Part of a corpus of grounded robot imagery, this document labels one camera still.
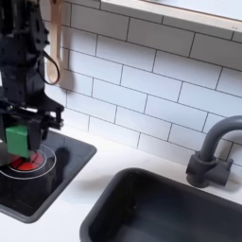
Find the stovetop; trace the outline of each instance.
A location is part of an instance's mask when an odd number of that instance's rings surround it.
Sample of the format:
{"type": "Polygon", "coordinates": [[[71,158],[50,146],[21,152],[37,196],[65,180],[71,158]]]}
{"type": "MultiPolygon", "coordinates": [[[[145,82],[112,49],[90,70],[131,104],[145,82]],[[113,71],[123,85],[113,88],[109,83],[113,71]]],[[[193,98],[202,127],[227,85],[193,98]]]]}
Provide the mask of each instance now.
{"type": "Polygon", "coordinates": [[[78,172],[92,159],[95,147],[49,132],[30,161],[6,156],[0,144],[0,212],[24,223],[38,220],[78,172]]]}

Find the faucet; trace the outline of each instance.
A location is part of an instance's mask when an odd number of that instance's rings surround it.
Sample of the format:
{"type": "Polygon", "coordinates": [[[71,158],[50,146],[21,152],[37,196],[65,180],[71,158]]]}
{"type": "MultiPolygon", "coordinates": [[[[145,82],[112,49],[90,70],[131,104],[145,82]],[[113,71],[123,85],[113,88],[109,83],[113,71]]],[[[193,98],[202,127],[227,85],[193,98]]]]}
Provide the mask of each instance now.
{"type": "Polygon", "coordinates": [[[214,154],[219,140],[234,130],[242,130],[242,116],[225,118],[209,130],[201,150],[191,156],[186,169],[186,179],[191,185],[198,188],[205,188],[210,182],[226,185],[233,160],[230,159],[226,164],[222,164],[214,154]]]}

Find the countertop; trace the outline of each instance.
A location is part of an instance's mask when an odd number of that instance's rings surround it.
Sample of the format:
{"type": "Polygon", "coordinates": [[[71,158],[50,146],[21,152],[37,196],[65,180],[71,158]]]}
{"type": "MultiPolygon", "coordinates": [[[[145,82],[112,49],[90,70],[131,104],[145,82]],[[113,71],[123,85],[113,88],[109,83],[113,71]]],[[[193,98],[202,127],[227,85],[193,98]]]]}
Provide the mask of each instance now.
{"type": "MultiPolygon", "coordinates": [[[[125,168],[144,168],[187,184],[186,167],[183,165],[73,128],[64,127],[61,133],[94,145],[98,150],[97,154],[36,223],[24,224],[0,214],[1,241],[79,242],[82,220],[112,177],[125,168]]],[[[210,186],[204,191],[242,204],[241,184],[229,181],[225,188],[210,186]]]]}

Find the burner ring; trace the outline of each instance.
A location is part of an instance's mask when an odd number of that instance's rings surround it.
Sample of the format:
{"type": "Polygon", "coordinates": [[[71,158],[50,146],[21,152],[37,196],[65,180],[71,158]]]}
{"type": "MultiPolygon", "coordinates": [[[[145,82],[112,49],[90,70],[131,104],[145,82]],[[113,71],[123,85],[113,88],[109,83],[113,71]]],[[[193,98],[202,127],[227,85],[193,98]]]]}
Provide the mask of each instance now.
{"type": "Polygon", "coordinates": [[[15,172],[20,172],[20,173],[29,173],[29,172],[35,172],[35,171],[37,171],[37,170],[40,170],[40,169],[43,168],[43,166],[46,164],[46,162],[47,162],[47,157],[46,157],[46,155],[45,155],[40,149],[38,149],[37,151],[40,152],[40,153],[42,153],[42,155],[43,155],[43,157],[44,157],[44,162],[41,164],[40,167],[38,167],[38,168],[36,168],[36,169],[32,169],[32,170],[18,170],[18,169],[13,168],[11,165],[9,165],[9,169],[11,169],[11,170],[13,170],[13,171],[15,171],[15,172]]]}
{"type": "MultiPolygon", "coordinates": [[[[53,170],[53,168],[56,166],[56,163],[57,163],[57,156],[56,156],[56,154],[55,154],[55,152],[50,148],[50,147],[47,147],[47,146],[44,146],[44,145],[41,145],[41,147],[43,147],[43,148],[45,148],[45,149],[47,149],[48,150],[48,152],[50,152],[51,153],[51,158],[54,158],[54,160],[52,161],[52,165],[46,170],[46,171],[44,171],[44,173],[43,174],[40,174],[40,175],[36,175],[36,176],[34,176],[34,177],[14,177],[13,175],[10,175],[11,173],[13,173],[13,172],[16,172],[16,170],[14,170],[14,169],[11,169],[9,166],[6,166],[6,167],[3,167],[2,169],[0,169],[0,173],[2,174],[2,175],[4,175],[4,176],[6,176],[6,177],[8,177],[8,178],[10,178],[10,179],[15,179],[15,180],[20,180],[20,181],[26,181],[26,180],[33,180],[33,179],[37,179],[37,178],[40,178],[40,177],[42,177],[42,176],[44,176],[44,175],[46,175],[46,174],[48,174],[51,170],[53,170]]],[[[16,172],[16,174],[19,174],[19,176],[21,176],[21,174],[22,174],[22,176],[24,176],[24,175],[27,175],[27,174],[33,174],[34,172],[37,172],[37,173],[40,173],[40,169],[38,169],[38,170],[34,170],[33,172],[16,172]]]]}

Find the white tile backsplash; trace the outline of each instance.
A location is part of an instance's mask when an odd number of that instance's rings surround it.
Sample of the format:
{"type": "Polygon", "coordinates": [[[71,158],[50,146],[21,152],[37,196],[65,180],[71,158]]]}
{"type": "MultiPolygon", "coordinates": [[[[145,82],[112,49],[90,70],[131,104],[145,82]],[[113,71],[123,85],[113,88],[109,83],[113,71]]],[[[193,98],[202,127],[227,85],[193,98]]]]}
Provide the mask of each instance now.
{"type": "Polygon", "coordinates": [[[115,123],[151,136],[167,140],[171,124],[158,118],[118,107],[115,123]]]}
{"type": "Polygon", "coordinates": [[[154,73],[215,89],[221,67],[158,51],[154,73]]]}
{"type": "Polygon", "coordinates": [[[190,157],[194,153],[191,149],[179,147],[167,141],[159,140],[144,134],[141,134],[138,148],[144,152],[162,156],[167,160],[184,165],[188,165],[190,157]]]}
{"type": "Polygon", "coordinates": [[[122,65],[108,60],[70,51],[69,68],[74,72],[93,78],[100,78],[116,84],[120,83],[122,65]]]}
{"type": "Polygon", "coordinates": [[[147,99],[146,114],[201,131],[207,112],[149,96],[147,99]]]}
{"type": "Polygon", "coordinates": [[[96,55],[109,61],[115,61],[147,71],[152,70],[155,50],[133,43],[117,41],[99,36],[96,55]]]}
{"type": "Polygon", "coordinates": [[[61,46],[94,56],[96,48],[96,34],[63,26],[61,33],[61,46]]]}
{"type": "Polygon", "coordinates": [[[241,98],[187,83],[182,85],[179,102],[222,116],[242,114],[241,98]]]}
{"type": "Polygon", "coordinates": [[[73,92],[67,93],[66,107],[71,110],[114,122],[116,107],[113,104],[73,92]]]}
{"type": "Polygon", "coordinates": [[[75,5],[72,8],[71,26],[82,30],[102,34],[120,40],[126,40],[129,18],[106,11],[75,5]]]}
{"type": "Polygon", "coordinates": [[[233,32],[227,29],[222,29],[214,26],[201,25],[198,23],[188,22],[181,19],[175,19],[165,16],[163,24],[166,26],[175,26],[177,28],[187,29],[202,34],[212,35],[219,38],[230,40],[233,32]]]}
{"type": "Polygon", "coordinates": [[[129,8],[125,8],[122,6],[117,6],[117,5],[113,5],[113,4],[109,4],[109,3],[105,3],[105,2],[103,2],[101,4],[101,9],[110,11],[110,12],[115,12],[115,13],[122,14],[122,15],[126,15],[126,16],[130,16],[130,17],[137,18],[137,19],[143,19],[143,20],[148,20],[151,22],[156,22],[159,24],[163,20],[162,15],[154,14],[154,13],[147,12],[147,11],[140,11],[137,9],[129,9],[129,8]]]}
{"type": "Polygon", "coordinates": [[[96,0],[91,0],[91,1],[90,0],[67,0],[66,2],[83,5],[94,9],[99,9],[100,7],[100,2],[96,0]]]}
{"type": "Polygon", "coordinates": [[[81,74],[63,70],[61,88],[74,91],[83,95],[91,95],[93,89],[93,79],[81,74]]]}
{"type": "Polygon", "coordinates": [[[88,131],[89,116],[77,111],[65,109],[63,112],[64,125],[88,131]]]}
{"type": "Polygon", "coordinates": [[[95,79],[93,97],[125,107],[137,112],[144,112],[147,95],[95,79]]]}
{"type": "Polygon", "coordinates": [[[139,132],[128,130],[93,117],[90,119],[89,132],[129,147],[137,147],[139,140],[139,132]]]}
{"type": "MultiPolygon", "coordinates": [[[[215,123],[242,114],[240,33],[91,0],[67,0],[62,24],[65,70],[46,92],[66,125],[187,164],[215,123]]],[[[242,130],[216,156],[242,165],[242,130]]]]}
{"type": "MultiPolygon", "coordinates": [[[[202,132],[172,125],[169,142],[199,151],[202,147],[205,137],[206,134],[202,132]]],[[[231,142],[220,140],[216,148],[215,156],[221,160],[227,160],[231,146],[231,142]]]]}
{"type": "Polygon", "coordinates": [[[121,85],[143,93],[177,101],[182,82],[125,66],[121,85]]]}
{"type": "Polygon", "coordinates": [[[242,72],[223,68],[217,90],[242,97],[242,72]]]}
{"type": "Polygon", "coordinates": [[[170,26],[130,19],[128,41],[188,56],[194,33],[170,26]]]}
{"type": "Polygon", "coordinates": [[[242,43],[196,34],[191,57],[242,71],[242,43]]]}

